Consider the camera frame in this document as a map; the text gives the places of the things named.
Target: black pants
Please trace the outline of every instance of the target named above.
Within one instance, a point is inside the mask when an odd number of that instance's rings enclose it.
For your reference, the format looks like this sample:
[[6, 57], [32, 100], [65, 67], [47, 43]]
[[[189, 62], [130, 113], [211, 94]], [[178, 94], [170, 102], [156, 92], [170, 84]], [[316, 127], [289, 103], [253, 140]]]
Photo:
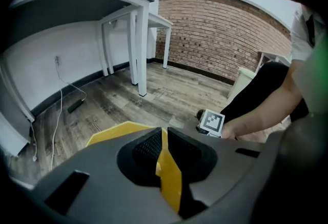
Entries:
[[[247, 114], [257, 108], [273, 91], [278, 89], [284, 81], [288, 67], [269, 62], [264, 64], [254, 79], [221, 111], [225, 115], [224, 123]], [[200, 119], [203, 110], [199, 110], [197, 118]], [[309, 113], [304, 99], [290, 114], [291, 121], [305, 117]]]

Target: sleeve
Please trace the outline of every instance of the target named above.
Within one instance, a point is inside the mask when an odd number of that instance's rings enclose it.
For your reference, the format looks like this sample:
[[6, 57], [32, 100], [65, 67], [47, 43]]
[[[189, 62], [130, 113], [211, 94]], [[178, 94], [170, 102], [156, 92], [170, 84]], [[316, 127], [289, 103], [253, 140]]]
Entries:
[[302, 14], [295, 13], [292, 30], [292, 60], [305, 61], [312, 52], [312, 47], [308, 42], [308, 30]]

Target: power outlet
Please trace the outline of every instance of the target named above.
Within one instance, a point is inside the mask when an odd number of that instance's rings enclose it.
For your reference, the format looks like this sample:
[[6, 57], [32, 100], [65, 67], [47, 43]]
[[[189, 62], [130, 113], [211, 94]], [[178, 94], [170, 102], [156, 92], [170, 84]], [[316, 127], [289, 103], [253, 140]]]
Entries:
[[57, 66], [60, 66], [60, 58], [58, 55], [55, 56], [55, 63]]

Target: black baseboard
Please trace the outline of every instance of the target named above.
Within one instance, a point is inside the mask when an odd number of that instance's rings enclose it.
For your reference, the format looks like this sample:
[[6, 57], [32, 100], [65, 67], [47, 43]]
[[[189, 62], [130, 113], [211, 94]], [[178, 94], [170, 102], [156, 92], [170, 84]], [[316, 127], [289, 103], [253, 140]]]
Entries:
[[[114, 72], [116, 72], [116, 71], [126, 68], [128, 66], [130, 66], [129, 62], [125, 62], [125, 63], [119, 64], [119, 65], [113, 66], [113, 69], [114, 69]], [[81, 78], [80, 80], [73, 82], [72, 84], [74, 86], [80, 88], [92, 81], [95, 81], [96, 79], [98, 79], [102, 76], [103, 76], [103, 71], [99, 70], [93, 74], [87, 75], [87, 76]], [[65, 95], [68, 95], [69, 93], [73, 92], [74, 90], [76, 90], [74, 87], [66, 86], [66, 87], [62, 88], [61, 91], [63, 92], [63, 97], [64, 97]], [[60, 100], [60, 91], [57, 91], [56, 93], [49, 96], [47, 99], [43, 100], [40, 104], [38, 104], [35, 108], [33, 108], [31, 110], [31, 113], [34, 116], [38, 116], [43, 111], [45, 111], [48, 107], [50, 107], [51, 105], [56, 103], [58, 100]]]
[[[151, 60], [151, 62], [156, 62], [156, 63], [163, 64], [163, 59], [152, 58], [152, 59], [148, 59], [148, 60]], [[187, 65], [184, 65], [184, 64], [179, 64], [179, 63], [172, 62], [172, 61], [168, 61], [168, 65], [173, 66], [173, 67], [177, 67], [177, 68], [181, 68], [181, 69], [184, 69], [184, 70], [196, 73], [196, 74], [201, 74], [201, 75], [207, 76], [209, 78], [224, 82], [228, 85], [233, 86], [233, 84], [234, 84], [234, 81], [232, 79], [229, 79], [229, 78], [226, 78], [224, 76], [214, 74], [214, 73], [211, 73], [209, 71], [205, 71], [205, 70], [202, 70], [202, 69], [199, 69], [199, 68], [196, 68], [196, 67], [187, 66]]]

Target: white cable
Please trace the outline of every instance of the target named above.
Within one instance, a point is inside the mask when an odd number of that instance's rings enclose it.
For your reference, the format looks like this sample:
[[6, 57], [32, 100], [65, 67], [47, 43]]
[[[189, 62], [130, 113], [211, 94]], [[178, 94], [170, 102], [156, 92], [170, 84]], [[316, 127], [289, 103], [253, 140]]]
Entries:
[[35, 142], [35, 153], [34, 153], [34, 156], [32, 157], [33, 161], [36, 162], [37, 160], [37, 142], [36, 142], [36, 138], [35, 138], [35, 133], [34, 133], [34, 128], [33, 128], [33, 125], [32, 125], [32, 121], [29, 120], [29, 122], [31, 123], [31, 129], [32, 129], [32, 133], [33, 133], [33, 139], [34, 139], [34, 142]]
[[60, 79], [57, 63], [56, 63], [56, 70], [57, 70], [57, 74], [58, 74], [58, 78], [59, 78], [58, 79], [58, 85], [59, 85], [59, 89], [60, 89], [60, 113], [58, 115], [57, 125], [56, 125], [55, 131], [53, 132], [53, 136], [52, 136], [51, 170], [53, 168], [53, 157], [54, 157], [54, 154], [55, 154], [55, 135], [56, 135], [57, 128], [58, 128], [59, 118], [60, 118], [60, 115], [62, 114], [62, 110], [63, 110], [63, 92], [62, 92], [62, 88], [60, 87], [60, 83], [59, 83], [61, 79]]
[[58, 74], [58, 77], [59, 77], [60, 81], [62, 81], [63, 83], [65, 83], [65, 84], [67, 84], [69, 86], [75, 87], [78, 91], [81, 91], [84, 95], [86, 95], [85, 98], [82, 99], [82, 101], [86, 100], [87, 93], [85, 91], [81, 90], [80, 88], [76, 87], [75, 85], [73, 85], [73, 84], [71, 84], [69, 82], [66, 82], [66, 81], [62, 80], [62, 78], [59, 75], [58, 67], [57, 67], [57, 74]]

